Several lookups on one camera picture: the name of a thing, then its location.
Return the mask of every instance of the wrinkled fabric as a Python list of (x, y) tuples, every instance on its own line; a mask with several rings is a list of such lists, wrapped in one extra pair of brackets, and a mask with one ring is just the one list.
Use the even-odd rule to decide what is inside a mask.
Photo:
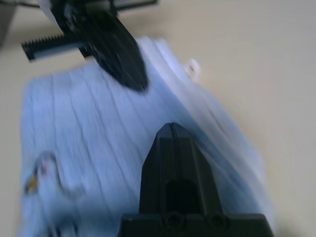
[[(274, 226), (262, 158), (219, 101), (193, 83), (163, 40), (137, 40), (150, 85), (119, 85), (96, 62), (30, 82), (21, 118), (22, 188), (39, 159), (37, 189), (22, 196), (21, 236), (116, 237), (137, 213), (141, 168), (168, 122), (189, 130), (212, 167), (225, 213), (263, 213)], [(78, 197), (61, 189), (83, 188)]]

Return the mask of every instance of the folded cloth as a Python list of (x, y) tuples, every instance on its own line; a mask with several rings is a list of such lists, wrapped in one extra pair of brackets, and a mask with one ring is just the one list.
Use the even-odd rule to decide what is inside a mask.
[(21, 236), (116, 237), (121, 215), (138, 212), (142, 164), (167, 122), (192, 134), (225, 213), (263, 213), (273, 227), (261, 157), (165, 41), (137, 42), (150, 81), (146, 92), (122, 87), (96, 62), (25, 89)]

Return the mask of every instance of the black plastic part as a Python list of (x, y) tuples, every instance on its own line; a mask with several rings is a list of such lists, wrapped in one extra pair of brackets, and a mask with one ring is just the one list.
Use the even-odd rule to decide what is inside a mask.
[(142, 169), (139, 214), (119, 237), (273, 237), (264, 215), (224, 215), (210, 165), (188, 131), (168, 123)]

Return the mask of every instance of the beige table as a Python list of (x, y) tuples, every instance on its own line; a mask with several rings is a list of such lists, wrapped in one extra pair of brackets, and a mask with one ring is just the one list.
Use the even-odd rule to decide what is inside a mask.
[[(316, 236), (316, 1), (163, 0), (122, 16), (134, 36), (163, 37), (179, 60), (196, 58), (202, 84), (264, 155), (282, 236)], [(84, 63), (77, 51), (29, 64), (20, 42), (58, 32), (20, 8), (0, 53), (0, 235), (19, 212), (22, 91), (33, 76)]]

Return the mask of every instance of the cloth fold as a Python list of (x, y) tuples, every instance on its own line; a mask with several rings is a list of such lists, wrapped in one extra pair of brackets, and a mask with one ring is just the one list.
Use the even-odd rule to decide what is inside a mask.
[(191, 132), (224, 212), (263, 213), (273, 228), (260, 155), (164, 40), (137, 42), (150, 81), (143, 93), (122, 87), (96, 62), (25, 89), (21, 236), (115, 237), (121, 215), (138, 212), (142, 164), (167, 122)]

